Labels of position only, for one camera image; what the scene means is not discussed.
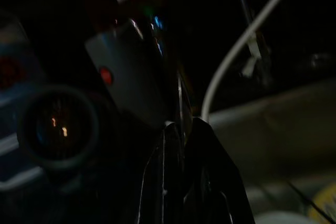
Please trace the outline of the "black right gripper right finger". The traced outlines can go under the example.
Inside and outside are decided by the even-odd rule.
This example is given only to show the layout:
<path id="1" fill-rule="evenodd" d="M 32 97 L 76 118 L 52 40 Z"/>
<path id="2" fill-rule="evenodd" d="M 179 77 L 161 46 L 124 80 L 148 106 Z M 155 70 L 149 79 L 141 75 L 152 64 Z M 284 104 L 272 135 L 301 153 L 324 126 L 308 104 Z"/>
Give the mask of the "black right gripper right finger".
<path id="1" fill-rule="evenodd" d="M 237 166 L 202 119 L 193 119 L 184 157 L 184 186 L 194 187 L 199 223 L 255 222 Z"/>

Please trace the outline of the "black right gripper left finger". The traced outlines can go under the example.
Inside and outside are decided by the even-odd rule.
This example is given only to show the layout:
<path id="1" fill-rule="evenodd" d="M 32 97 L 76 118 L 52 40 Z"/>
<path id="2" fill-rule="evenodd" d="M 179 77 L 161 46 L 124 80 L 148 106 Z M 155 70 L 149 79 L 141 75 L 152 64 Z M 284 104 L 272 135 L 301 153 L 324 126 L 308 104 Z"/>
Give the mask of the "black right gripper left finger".
<path id="1" fill-rule="evenodd" d="M 139 223 L 180 223 L 183 145 L 176 123 L 168 122 L 144 168 Z"/>

